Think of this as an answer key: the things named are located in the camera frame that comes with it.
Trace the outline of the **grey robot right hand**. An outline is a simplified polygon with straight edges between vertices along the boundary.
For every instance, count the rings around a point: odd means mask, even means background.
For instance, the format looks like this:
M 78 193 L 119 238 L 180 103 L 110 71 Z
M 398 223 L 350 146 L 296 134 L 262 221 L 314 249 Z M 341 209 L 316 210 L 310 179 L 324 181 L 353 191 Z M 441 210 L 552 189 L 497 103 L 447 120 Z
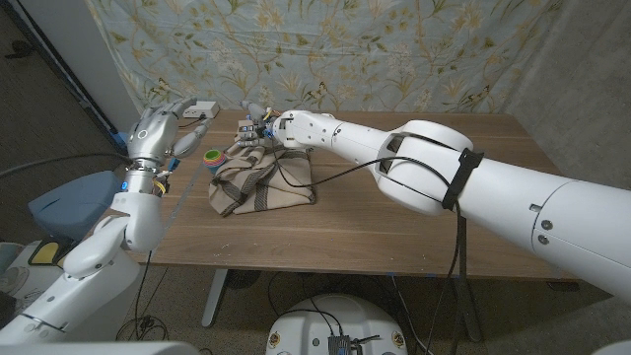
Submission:
M 281 115 L 271 107 L 264 108 L 250 101 L 240 101 L 248 111 L 245 119 L 238 121 L 235 142 L 239 147 L 269 146 L 273 137 L 273 122 Z

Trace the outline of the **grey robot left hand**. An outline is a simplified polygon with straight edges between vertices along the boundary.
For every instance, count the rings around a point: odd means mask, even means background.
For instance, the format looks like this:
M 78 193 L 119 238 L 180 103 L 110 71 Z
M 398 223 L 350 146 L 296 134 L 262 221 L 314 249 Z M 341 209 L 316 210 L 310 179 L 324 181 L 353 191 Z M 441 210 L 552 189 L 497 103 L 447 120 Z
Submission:
M 211 118 L 204 117 L 192 132 L 176 139 L 178 121 L 195 104 L 196 98 L 190 97 L 146 108 L 129 133 L 129 169 L 155 172 L 168 158 L 182 159 L 192 155 L 211 124 Z

